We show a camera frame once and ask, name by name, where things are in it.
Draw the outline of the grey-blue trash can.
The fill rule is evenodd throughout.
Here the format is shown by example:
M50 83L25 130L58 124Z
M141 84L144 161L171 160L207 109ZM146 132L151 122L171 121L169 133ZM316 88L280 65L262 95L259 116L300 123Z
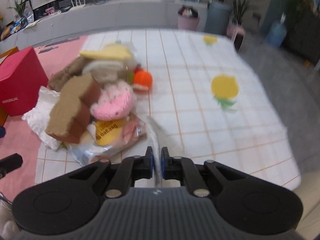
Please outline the grey-blue trash can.
M205 33L225 35L232 8L230 5L213 2L210 4L207 13Z

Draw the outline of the orange knitted plush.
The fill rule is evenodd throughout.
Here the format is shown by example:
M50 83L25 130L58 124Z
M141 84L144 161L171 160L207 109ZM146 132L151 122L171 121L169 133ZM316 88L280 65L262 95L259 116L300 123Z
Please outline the orange knitted plush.
M132 88L136 91L148 92L153 84L152 75L144 69L137 67L134 70Z

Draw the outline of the red cube box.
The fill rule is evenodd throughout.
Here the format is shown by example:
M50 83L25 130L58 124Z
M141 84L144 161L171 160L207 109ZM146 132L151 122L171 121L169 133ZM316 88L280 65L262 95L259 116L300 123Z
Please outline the red cube box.
M24 48L1 64L1 108L9 116L23 115L35 107L40 88L47 85L36 51Z

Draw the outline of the blue water jug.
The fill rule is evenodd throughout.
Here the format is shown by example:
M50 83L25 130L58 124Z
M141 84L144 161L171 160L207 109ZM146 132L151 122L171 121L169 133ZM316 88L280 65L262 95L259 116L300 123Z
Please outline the blue water jug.
M284 41L287 29L285 26L286 14L282 13L280 20L274 21L270 27L270 30L266 36L266 43L279 48Z

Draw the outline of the white wifi router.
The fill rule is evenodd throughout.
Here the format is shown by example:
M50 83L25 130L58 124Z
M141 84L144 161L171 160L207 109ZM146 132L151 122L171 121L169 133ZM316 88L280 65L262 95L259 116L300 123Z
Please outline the white wifi router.
M86 0L66 0L66 6L71 9L80 9L86 6Z

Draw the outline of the orange cardboard box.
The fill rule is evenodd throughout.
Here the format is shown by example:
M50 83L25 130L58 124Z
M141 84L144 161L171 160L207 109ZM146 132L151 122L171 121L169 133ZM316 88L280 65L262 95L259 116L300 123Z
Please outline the orange cardboard box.
M17 53L18 51L19 51L19 49L17 47L14 47L14 48L11 48L8 51L2 53L0 56L0 65L3 64L3 62L5 61L5 59L7 57ZM0 126L3 126L5 124L7 116L8 116L8 114L6 113L6 111L3 110L2 107L0 107Z

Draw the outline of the pink waste bin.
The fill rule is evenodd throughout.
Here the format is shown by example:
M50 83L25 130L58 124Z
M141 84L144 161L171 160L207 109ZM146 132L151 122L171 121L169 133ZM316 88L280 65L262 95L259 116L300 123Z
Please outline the pink waste bin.
M199 24L199 13L193 7L183 5L178 11L178 29L196 31Z

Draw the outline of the yellow cloth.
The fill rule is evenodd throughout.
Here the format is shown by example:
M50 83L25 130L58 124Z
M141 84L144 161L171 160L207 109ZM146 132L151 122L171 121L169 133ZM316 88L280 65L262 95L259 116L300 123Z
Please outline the yellow cloth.
M79 55L90 60L124 61L133 58L131 51L118 43L110 44L103 50L82 50L79 52Z

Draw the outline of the pink knitted plush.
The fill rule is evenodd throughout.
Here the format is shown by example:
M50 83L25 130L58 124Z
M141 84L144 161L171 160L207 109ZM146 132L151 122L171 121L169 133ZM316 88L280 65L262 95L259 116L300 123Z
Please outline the pink knitted plush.
M112 121L125 118L136 106L136 95L125 81L106 85L100 98L90 107L91 115L97 120Z

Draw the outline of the brown bear-shaped sponge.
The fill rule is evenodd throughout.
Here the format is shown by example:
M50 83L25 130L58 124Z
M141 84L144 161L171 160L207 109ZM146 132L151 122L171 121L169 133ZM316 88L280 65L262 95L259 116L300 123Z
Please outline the brown bear-shaped sponge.
M90 107L100 96L99 83L90 73L72 77L50 111L45 132L58 141L78 144L91 119Z

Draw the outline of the potted green plant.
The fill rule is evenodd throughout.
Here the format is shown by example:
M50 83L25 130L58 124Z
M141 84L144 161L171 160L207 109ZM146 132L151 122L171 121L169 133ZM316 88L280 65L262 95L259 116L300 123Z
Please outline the potted green plant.
M232 17L227 28L227 36L231 38L237 27L242 27L242 18L250 9L249 0L231 0L232 2Z

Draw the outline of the brown plush toy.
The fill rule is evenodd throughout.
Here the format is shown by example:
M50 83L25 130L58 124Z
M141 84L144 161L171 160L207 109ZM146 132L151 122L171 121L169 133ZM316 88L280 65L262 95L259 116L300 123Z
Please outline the brown plush toy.
M90 63L89 59L77 57L65 68L52 75L48 82L48 88L56 92L60 92L65 83L73 76L79 76L83 68Z

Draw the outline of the white fluffy towel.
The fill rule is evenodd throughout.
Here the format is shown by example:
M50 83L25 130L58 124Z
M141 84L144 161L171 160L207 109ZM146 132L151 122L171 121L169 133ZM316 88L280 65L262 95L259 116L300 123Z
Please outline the white fluffy towel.
M22 116L30 129L39 137L46 148L56 151L61 142L46 133L50 112L59 100L60 93L41 86L36 106Z

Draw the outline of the clear plastic packaged sponge bag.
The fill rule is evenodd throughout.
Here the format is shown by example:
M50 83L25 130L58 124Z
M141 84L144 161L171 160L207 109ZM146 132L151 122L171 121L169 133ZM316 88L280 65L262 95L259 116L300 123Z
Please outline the clear plastic packaged sponge bag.
M161 149L175 147L165 130L150 116L141 120L136 115L113 121L96 121L89 124L80 137L80 142L66 143L68 152L81 165L96 161L108 161L123 150L135 145L146 136L152 148L153 163L151 174L155 176L155 186L163 186Z

